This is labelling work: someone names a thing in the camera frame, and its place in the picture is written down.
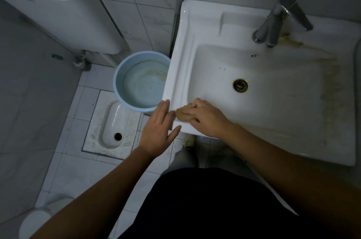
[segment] beige shoe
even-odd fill
[[[195,147],[197,142],[197,136],[194,134],[187,134],[182,141],[183,147]]]

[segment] chrome faucet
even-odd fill
[[[266,21],[252,34],[253,41],[263,43],[267,39],[267,47],[276,46],[283,21],[289,15],[299,22],[306,31],[313,29],[313,25],[298,5],[297,0],[278,0]]]

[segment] sink drain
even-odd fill
[[[248,84],[244,79],[236,79],[233,82],[233,88],[239,93],[244,93],[248,89]]]
[[[114,139],[117,140],[117,141],[120,141],[122,140],[122,134],[117,132],[115,135],[114,135]]]

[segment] blue plastic tub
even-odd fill
[[[162,100],[170,58],[155,51],[128,56],[119,64],[113,88],[119,101],[134,111],[153,112]]]

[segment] person's right hand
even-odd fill
[[[185,114],[194,114],[191,125],[199,132],[215,138],[221,138],[224,130],[232,124],[224,114],[208,101],[196,98],[192,106],[195,108],[183,110]]]

